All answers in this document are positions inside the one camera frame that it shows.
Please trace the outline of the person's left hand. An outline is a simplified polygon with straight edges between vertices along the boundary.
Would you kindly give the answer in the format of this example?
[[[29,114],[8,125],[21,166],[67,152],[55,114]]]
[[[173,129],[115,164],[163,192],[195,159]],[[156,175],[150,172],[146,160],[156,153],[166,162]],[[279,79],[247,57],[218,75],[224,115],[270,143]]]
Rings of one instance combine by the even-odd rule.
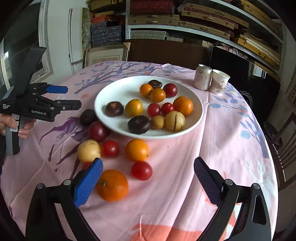
[[[15,129],[18,127],[16,120],[9,114],[0,114],[0,132],[2,136],[6,135],[6,127]],[[30,134],[31,130],[35,125],[36,120],[32,119],[24,125],[24,128],[20,128],[18,131],[19,138],[25,140]]]

